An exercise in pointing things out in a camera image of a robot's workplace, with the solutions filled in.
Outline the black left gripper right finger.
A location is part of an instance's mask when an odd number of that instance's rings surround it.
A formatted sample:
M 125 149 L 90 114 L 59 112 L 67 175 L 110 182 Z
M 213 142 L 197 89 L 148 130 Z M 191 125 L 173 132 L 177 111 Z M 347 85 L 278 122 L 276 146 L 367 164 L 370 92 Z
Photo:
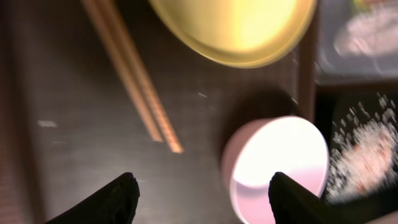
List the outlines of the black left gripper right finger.
M 350 223 L 282 172 L 276 172 L 271 178 L 268 196 L 276 224 Z

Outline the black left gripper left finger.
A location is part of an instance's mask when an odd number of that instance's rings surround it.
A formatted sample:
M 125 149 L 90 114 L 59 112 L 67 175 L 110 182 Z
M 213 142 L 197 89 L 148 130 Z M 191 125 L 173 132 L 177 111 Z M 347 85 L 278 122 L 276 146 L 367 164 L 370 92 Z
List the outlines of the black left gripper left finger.
M 46 224 L 131 224 L 139 197 L 136 178 L 125 172 Z

